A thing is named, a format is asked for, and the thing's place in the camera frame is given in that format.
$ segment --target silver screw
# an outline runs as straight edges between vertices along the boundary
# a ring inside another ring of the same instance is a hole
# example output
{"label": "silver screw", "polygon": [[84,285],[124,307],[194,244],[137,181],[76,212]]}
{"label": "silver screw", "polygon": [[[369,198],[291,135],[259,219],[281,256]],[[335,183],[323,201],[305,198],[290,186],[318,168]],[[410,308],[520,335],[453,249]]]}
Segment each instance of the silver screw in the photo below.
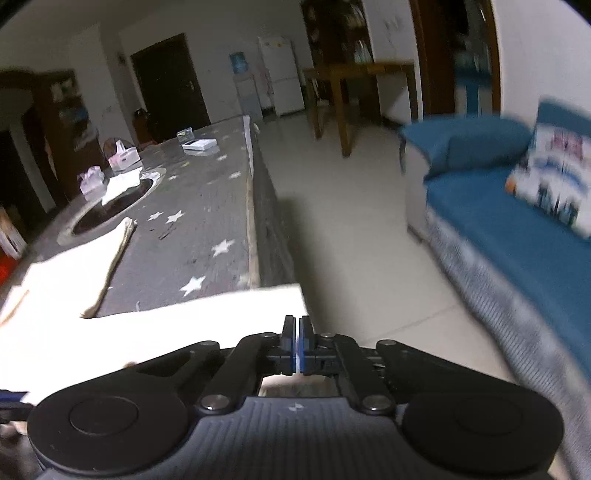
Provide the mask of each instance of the silver screw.
{"label": "silver screw", "polygon": [[371,411],[384,411],[392,406],[392,402],[385,395],[370,395],[363,399],[362,404]]}
{"label": "silver screw", "polygon": [[230,399],[225,395],[207,395],[201,399],[201,405],[208,410],[221,410],[230,404]]}

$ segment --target sofa cushion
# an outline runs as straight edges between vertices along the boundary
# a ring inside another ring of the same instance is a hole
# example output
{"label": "sofa cushion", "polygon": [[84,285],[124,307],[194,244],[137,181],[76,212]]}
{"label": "sofa cushion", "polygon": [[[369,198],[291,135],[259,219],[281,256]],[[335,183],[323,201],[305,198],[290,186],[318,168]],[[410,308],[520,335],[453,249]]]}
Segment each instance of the sofa cushion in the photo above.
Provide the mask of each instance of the sofa cushion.
{"label": "sofa cushion", "polygon": [[427,182],[427,203],[537,308],[591,378],[591,244],[507,195],[508,167]]}
{"label": "sofa cushion", "polygon": [[428,177],[450,170],[514,165],[531,141],[531,131],[524,124],[496,115],[431,117],[404,127],[401,135],[429,160]]}
{"label": "sofa cushion", "polygon": [[506,190],[591,236],[591,119],[542,102],[530,150]]}

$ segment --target red container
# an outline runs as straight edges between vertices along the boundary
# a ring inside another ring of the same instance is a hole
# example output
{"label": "red container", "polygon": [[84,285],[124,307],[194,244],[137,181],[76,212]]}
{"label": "red container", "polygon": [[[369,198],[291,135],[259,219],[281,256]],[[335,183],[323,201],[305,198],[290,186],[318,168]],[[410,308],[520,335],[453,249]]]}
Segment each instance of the red container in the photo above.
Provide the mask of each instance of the red container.
{"label": "red container", "polygon": [[0,285],[6,281],[17,265],[18,260],[14,260],[13,257],[9,257],[0,251]]}

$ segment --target wooden cabinet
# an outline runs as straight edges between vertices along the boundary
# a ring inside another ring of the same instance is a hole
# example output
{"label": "wooden cabinet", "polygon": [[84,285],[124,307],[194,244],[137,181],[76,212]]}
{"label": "wooden cabinet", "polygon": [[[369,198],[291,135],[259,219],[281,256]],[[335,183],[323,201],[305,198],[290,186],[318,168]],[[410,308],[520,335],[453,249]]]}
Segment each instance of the wooden cabinet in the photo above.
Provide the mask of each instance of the wooden cabinet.
{"label": "wooden cabinet", "polygon": [[108,166],[90,123],[74,72],[40,74],[33,89],[35,108],[51,148],[57,179],[71,200],[78,194],[78,174]]}
{"label": "wooden cabinet", "polygon": [[[314,66],[354,61],[373,61],[371,42],[361,0],[305,0],[301,4],[308,43]],[[369,58],[360,58],[359,51],[365,48]],[[319,80],[318,97],[333,103],[328,82]],[[378,84],[375,78],[365,78],[341,84],[343,101],[359,100],[361,116],[372,121],[381,121]]]}

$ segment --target white wall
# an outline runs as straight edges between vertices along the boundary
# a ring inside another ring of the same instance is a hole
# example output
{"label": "white wall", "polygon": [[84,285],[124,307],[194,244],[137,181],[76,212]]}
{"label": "white wall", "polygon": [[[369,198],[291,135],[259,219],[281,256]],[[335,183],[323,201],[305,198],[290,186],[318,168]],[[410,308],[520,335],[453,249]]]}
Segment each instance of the white wall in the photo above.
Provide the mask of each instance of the white wall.
{"label": "white wall", "polygon": [[[212,122],[241,113],[229,60],[230,53],[236,51],[245,53],[250,69],[255,73],[262,107],[271,105],[262,79],[259,36],[289,38],[300,68],[312,66],[298,0],[186,0],[124,28],[120,36],[125,54],[130,56],[181,33],[187,36],[195,73]],[[135,84],[141,99],[137,81]]]}
{"label": "white wall", "polygon": [[504,113],[533,125],[540,98],[591,112],[591,26],[562,0],[493,0]]}
{"label": "white wall", "polygon": [[74,35],[69,41],[68,54],[90,121],[99,131],[101,148],[110,137],[132,141],[101,43],[100,25]]}
{"label": "white wall", "polygon": [[118,33],[111,31],[107,23],[100,26],[100,38],[105,52],[105,59],[111,74],[115,95],[119,103],[121,112],[131,134],[133,143],[137,143],[137,135],[133,124],[134,112],[142,105],[135,91],[134,81],[131,77],[127,61],[122,64],[118,59],[118,54],[124,55],[123,45]]}
{"label": "white wall", "polygon": [[0,40],[0,69],[27,69],[36,72],[67,70],[67,40],[33,39]]}
{"label": "white wall", "polygon": [[[421,72],[417,40],[408,0],[363,0],[374,60],[414,61],[419,117],[423,117]],[[408,87],[404,75],[378,77],[382,115],[401,124],[411,122]]]}

